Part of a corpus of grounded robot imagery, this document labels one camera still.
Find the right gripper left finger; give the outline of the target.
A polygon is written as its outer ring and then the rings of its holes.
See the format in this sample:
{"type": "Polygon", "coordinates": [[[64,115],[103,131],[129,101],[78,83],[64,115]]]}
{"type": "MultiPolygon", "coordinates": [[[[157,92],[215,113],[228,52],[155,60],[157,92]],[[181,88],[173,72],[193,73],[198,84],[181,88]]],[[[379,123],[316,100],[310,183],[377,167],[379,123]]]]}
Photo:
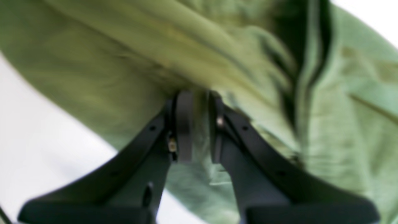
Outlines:
{"type": "Polygon", "coordinates": [[[26,224],[155,224],[172,163],[192,160],[193,94],[181,91],[121,152],[80,179],[29,200],[26,224]]]}

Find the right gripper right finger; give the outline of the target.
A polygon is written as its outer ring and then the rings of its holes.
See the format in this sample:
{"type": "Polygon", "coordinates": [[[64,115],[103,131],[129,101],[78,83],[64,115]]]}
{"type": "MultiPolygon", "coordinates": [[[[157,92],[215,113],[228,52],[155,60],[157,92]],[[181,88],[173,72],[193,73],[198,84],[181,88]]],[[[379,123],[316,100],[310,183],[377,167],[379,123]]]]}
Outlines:
{"type": "Polygon", "coordinates": [[[241,224],[378,224],[374,204],[291,164],[209,92],[211,159],[233,183],[241,224]]]}

